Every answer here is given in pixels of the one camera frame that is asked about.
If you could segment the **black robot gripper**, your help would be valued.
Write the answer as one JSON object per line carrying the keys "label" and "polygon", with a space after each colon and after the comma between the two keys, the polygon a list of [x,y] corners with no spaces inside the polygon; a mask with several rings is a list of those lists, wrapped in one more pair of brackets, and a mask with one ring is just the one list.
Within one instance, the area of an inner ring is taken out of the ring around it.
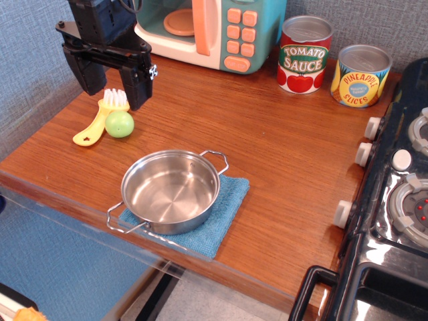
{"label": "black robot gripper", "polygon": [[66,61],[90,96],[106,85],[104,68],[120,72],[132,111],[152,97],[151,46],[134,32],[141,1],[69,1],[73,21],[59,21]]}

